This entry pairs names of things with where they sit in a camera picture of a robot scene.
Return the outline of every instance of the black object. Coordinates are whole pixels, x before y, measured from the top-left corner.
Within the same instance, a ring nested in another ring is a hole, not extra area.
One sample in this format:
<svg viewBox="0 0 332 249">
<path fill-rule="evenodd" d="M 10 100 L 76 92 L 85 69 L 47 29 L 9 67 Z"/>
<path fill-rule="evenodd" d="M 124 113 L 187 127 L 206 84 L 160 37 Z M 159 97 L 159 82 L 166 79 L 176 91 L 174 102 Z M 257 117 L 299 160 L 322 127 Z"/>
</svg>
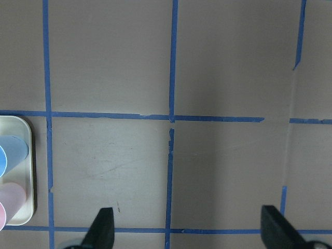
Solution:
<svg viewBox="0 0 332 249">
<path fill-rule="evenodd" d="M 263 205 L 261 208 L 260 235 L 267 249 L 332 249 L 320 241 L 306 242 L 271 205 Z"/>
<path fill-rule="evenodd" d="M 111 207 L 99 210 L 81 245 L 65 249 L 112 249 L 114 244 L 114 217 Z"/>
</svg>

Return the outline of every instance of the metal screw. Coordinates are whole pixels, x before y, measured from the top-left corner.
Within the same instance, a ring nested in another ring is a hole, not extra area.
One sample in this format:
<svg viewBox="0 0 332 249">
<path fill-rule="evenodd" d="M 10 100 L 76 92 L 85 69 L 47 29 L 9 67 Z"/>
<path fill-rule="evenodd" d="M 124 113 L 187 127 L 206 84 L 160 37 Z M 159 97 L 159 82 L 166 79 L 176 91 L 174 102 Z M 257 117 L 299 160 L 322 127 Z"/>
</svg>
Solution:
<svg viewBox="0 0 332 249">
<path fill-rule="evenodd" d="M 315 249 L 327 249 L 327 246 L 322 244 L 322 243 L 315 243 L 313 245 L 313 248 L 315 248 Z"/>
</svg>

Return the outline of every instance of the blue cup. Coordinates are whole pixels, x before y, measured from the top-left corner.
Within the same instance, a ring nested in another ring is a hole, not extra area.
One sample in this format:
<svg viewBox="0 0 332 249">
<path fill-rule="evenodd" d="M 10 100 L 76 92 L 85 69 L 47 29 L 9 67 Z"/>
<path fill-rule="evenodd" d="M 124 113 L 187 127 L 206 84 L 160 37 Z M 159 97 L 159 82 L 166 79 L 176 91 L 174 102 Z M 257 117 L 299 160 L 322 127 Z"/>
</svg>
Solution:
<svg viewBox="0 0 332 249">
<path fill-rule="evenodd" d="M 0 136 L 0 177 L 22 162 L 29 152 L 25 141 L 17 136 Z"/>
</svg>

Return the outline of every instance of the cup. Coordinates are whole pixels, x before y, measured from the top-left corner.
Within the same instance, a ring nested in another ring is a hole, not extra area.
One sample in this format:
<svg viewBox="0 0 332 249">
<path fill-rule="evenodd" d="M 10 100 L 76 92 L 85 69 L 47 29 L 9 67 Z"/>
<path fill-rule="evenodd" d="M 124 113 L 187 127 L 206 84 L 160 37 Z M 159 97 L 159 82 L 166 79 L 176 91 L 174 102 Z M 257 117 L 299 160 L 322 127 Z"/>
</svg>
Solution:
<svg viewBox="0 0 332 249">
<path fill-rule="evenodd" d="M 25 141 L 17 136 L 0 136 L 0 177 L 23 161 L 29 152 Z"/>
<path fill-rule="evenodd" d="M 26 202 L 25 190 L 17 183 L 0 185 L 0 231 Z"/>
</svg>

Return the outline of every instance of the tray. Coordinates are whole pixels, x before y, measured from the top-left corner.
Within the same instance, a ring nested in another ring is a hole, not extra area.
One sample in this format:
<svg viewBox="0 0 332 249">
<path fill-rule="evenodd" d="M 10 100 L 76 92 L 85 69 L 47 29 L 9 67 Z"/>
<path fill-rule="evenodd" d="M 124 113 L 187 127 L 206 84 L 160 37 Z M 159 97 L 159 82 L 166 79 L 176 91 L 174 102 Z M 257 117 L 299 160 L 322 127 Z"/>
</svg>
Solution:
<svg viewBox="0 0 332 249">
<path fill-rule="evenodd" d="M 23 119 L 15 116 L 0 116 L 0 135 L 15 135 L 23 139 L 29 147 L 26 159 L 0 178 L 0 184 L 15 182 L 26 191 L 26 203 L 8 222 L 7 226 L 21 226 L 27 223 L 34 213 L 32 134 Z"/>
</svg>

